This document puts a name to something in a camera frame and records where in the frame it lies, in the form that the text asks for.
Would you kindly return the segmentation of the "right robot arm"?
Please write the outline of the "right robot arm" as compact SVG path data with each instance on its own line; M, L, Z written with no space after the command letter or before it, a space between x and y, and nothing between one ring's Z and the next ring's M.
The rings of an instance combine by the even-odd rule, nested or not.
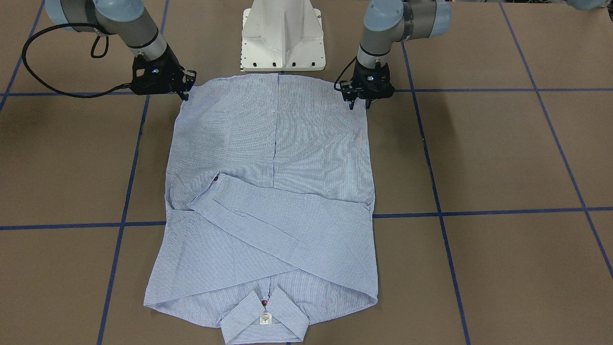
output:
M62 28L123 40L134 60L132 80L121 88L136 95L172 92L188 100L197 73L180 65L142 0L46 0L45 10Z

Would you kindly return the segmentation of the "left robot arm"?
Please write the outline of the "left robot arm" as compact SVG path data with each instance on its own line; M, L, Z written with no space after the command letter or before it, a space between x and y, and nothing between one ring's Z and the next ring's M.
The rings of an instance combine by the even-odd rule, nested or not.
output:
M357 54L334 82L334 90L352 110L393 96L389 56L396 42L438 37L446 33L452 10L444 0L371 0L363 19Z

